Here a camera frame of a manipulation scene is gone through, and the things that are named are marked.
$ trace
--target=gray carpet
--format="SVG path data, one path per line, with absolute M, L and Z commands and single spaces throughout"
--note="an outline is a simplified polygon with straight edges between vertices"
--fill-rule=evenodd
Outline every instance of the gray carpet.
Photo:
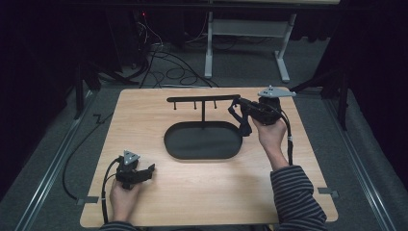
M 241 41 L 228 50 L 223 48 L 230 47 L 229 44 L 217 43 L 218 49 L 214 52 L 212 81 L 216 82 L 220 87 L 266 87 L 273 85 L 291 88 L 313 76 L 327 44 L 327 41 L 314 43 L 309 43 L 306 40 L 291 41 L 285 55 L 291 82 L 285 85 L 282 84 L 278 77 L 277 66 L 271 53 L 274 49 L 271 49 L 271 47 L 277 49 L 279 42 L 276 40 L 260 43 L 257 43 L 257 40 L 250 41 L 251 43 L 248 43 L 247 40 L 245 42 Z M 179 56 L 197 73 L 203 74 L 205 48 L 202 43 L 194 43 L 186 46 L 185 49 L 177 49 L 167 44 L 163 51 Z M 156 55 L 172 59 L 169 55 L 163 53 L 157 53 Z M 151 67 L 151 71 L 155 75 L 146 77 L 144 87 L 164 88 L 170 85 L 180 85 L 178 77 L 181 70 L 172 69 L 175 67 L 177 65 L 174 63 L 159 58 L 155 59 Z M 158 85 L 157 80 L 162 78 L 161 73 L 166 74 L 170 69 L 172 70 L 168 75 L 172 79 L 165 78 Z M 193 84 L 206 86 L 201 80 Z M 80 198 L 85 198 L 88 193 L 99 153 L 110 124 L 108 119 L 87 137 L 87 134 L 97 126 L 97 117 L 94 115 L 101 115 L 104 118 L 112 113 L 120 91 L 125 88 L 129 87 L 103 83 L 102 90 L 94 92 L 94 101 L 89 106 L 71 145 L 68 147 L 68 153 L 75 152 L 66 170 L 66 184 L 69 190 Z M 366 192 L 353 170 L 347 148 L 336 126 L 337 122 L 329 114 L 327 101 L 321 100 L 319 97 L 319 89 L 306 90 L 295 97 L 294 101 L 317 155 L 327 185 L 339 194 L 338 197 L 334 198 L 339 212 L 339 219 L 327 224 L 329 230 L 382 230 L 367 200 Z M 26 167 L 21 171 L 1 202 L 0 230 L 14 230 L 17 226 L 35 194 L 40 180 L 63 142 L 76 113 L 74 93 L 67 98 L 67 102 L 68 106 L 50 124 L 35 153 L 27 161 Z M 385 206 L 393 219 L 395 230 L 404 230 L 405 227 L 408 227 L 408 217 L 405 213 L 405 211 L 408 211 L 407 191 L 402 187 L 392 167 L 381 152 L 370 128 L 360 114 L 352 92 L 348 98 L 348 105 L 347 133 L 353 140 L 360 158 L 365 163 L 378 193 L 385 201 Z M 84 229 L 79 223 L 83 206 L 76 205 L 75 201 L 64 193 L 61 169 L 59 169 L 58 177 L 52 182 L 51 190 L 44 198 L 43 203 L 40 203 L 41 207 L 38 213 L 33 215 L 32 230 Z M 150 230 L 166 231 L 175 228 L 155 227 Z M 251 230 L 251 227 L 246 225 L 197 228 L 203 230 Z M 259 225 L 252 228 L 262 230 Z

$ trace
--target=person's left hand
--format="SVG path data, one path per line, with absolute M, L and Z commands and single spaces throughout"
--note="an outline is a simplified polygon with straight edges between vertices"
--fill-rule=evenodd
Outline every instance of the person's left hand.
M 114 179 L 111 188 L 111 204 L 114 210 L 113 221 L 129 222 L 130 216 L 136 206 L 141 183 L 135 185 L 131 190 L 122 188 L 122 183 Z

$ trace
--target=person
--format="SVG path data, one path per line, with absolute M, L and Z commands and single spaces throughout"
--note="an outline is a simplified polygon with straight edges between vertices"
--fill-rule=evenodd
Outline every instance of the person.
M 267 153 L 272 172 L 270 181 L 279 218 L 279 231 L 284 230 L 327 230 L 326 214 L 313 198 L 313 185 L 300 166 L 290 166 L 282 153 L 282 140 L 286 125 L 282 120 L 265 126 L 252 119 L 258 129 L 259 142 Z M 111 189 L 113 221 L 100 230 L 135 230 L 129 223 L 141 184 L 132 190 L 121 188 L 115 181 Z

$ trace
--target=dark background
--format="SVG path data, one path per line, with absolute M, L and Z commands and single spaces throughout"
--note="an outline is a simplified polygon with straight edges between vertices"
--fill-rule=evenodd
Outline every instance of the dark background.
M 341 5 L 369 4 L 358 0 Z M 345 70 L 373 134 L 407 188 L 404 134 L 408 124 L 403 113 L 407 105 L 407 6 L 396 0 L 374 5 L 380 11 L 299 13 L 291 39 L 331 38 L 316 77 L 335 68 Z M 132 57 L 140 55 L 140 44 L 128 11 L 68 10 L 46 1 L 3 2 L 0 8 L 2 198 L 47 125 L 65 107 L 78 64 L 93 61 L 120 71 L 125 64 L 138 64 Z M 218 16 L 271 18 L 268 14 Z M 205 13 L 197 12 L 147 12 L 149 26 L 180 48 L 184 32 L 198 35 L 204 18 Z

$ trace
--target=dark sleeve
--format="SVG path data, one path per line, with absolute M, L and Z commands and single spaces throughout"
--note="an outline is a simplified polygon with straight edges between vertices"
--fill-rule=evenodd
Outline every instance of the dark sleeve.
M 99 230 L 103 231 L 136 231 L 136 228 L 127 222 L 113 221 L 104 224 Z
M 302 167 L 283 167 L 270 173 L 279 229 L 327 230 L 326 214 L 313 198 L 313 185 Z

